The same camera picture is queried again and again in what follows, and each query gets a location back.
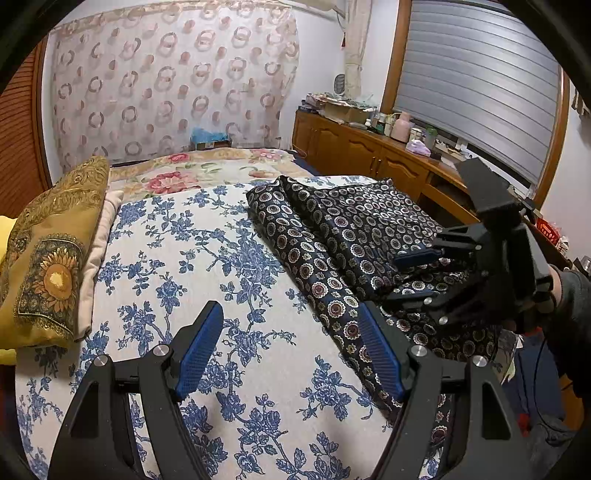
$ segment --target window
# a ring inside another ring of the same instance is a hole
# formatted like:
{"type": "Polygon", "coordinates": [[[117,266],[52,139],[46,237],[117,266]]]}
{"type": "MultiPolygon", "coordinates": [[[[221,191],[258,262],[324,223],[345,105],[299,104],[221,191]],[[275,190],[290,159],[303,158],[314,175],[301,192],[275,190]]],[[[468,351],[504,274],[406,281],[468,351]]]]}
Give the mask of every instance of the window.
{"type": "Polygon", "coordinates": [[[394,108],[538,184],[561,75],[551,53],[500,4],[414,0],[394,108]]]}

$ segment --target pink bottle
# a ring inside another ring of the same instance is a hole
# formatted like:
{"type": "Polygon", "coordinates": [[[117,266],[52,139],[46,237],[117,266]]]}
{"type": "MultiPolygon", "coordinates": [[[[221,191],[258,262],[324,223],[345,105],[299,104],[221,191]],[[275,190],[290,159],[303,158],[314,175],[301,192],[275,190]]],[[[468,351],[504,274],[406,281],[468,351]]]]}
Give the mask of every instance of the pink bottle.
{"type": "Polygon", "coordinates": [[[394,122],[392,133],[390,137],[394,140],[407,143],[410,137],[410,129],[414,126],[414,123],[410,121],[410,114],[402,112],[398,120],[394,122]]]}

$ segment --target blue gripper pad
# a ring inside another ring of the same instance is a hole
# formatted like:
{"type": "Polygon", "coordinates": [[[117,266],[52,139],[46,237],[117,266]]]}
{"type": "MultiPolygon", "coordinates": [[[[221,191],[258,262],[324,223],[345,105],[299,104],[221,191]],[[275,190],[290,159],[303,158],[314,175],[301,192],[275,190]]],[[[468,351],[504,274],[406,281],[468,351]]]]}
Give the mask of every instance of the blue gripper pad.
{"type": "MultiPolygon", "coordinates": [[[[381,318],[384,326],[395,329],[395,326],[388,326],[384,318],[381,318]]],[[[379,382],[383,389],[388,392],[396,401],[404,397],[405,389],[401,380],[401,365],[390,347],[390,344],[384,334],[376,318],[367,307],[366,303],[359,306],[359,331],[361,338],[371,357],[374,371],[378,374],[379,382]]]]}
{"type": "Polygon", "coordinates": [[[394,257],[392,262],[397,268],[405,270],[406,268],[436,262],[441,256],[442,254],[440,250],[434,248],[422,248],[421,250],[411,251],[406,254],[398,254],[394,257]]]}
{"type": "Polygon", "coordinates": [[[184,400],[190,393],[197,390],[222,328],[222,306],[216,301],[208,301],[195,322],[181,328],[175,335],[173,340],[175,353],[177,348],[180,353],[186,350],[178,366],[178,383],[175,392],[179,399],[184,400]],[[193,341],[189,347],[183,349],[181,344],[186,345],[191,338],[193,341]]]}

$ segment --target red basket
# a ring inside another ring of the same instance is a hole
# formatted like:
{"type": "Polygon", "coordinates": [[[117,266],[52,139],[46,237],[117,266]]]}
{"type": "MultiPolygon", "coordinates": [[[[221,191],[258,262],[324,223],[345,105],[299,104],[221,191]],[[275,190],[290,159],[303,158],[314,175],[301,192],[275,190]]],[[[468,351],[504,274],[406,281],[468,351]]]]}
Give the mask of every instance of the red basket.
{"type": "Polygon", "coordinates": [[[550,225],[548,222],[546,222],[546,220],[542,218],[538,218],[535,225],[538,228],[538,230],[542,232],[542,235],[544,235],[552,245],[558,244],[558,240],[560,240],[560,234],[556,231],[556,228],[554,228],[552,225],[550,225]]]}

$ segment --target black sleeve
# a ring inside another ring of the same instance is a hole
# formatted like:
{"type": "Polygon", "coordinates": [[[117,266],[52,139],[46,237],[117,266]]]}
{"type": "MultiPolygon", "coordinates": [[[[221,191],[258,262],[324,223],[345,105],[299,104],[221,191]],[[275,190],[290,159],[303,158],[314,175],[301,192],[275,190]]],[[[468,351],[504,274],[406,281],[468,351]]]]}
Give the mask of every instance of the black sleeve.
{"type": "Polygon", "coordinates": [[[580,272],[558,272],[562,298],[544,328],[559,371],[573,381],[578,397],[591,394],[591,283],[580,272]]]}

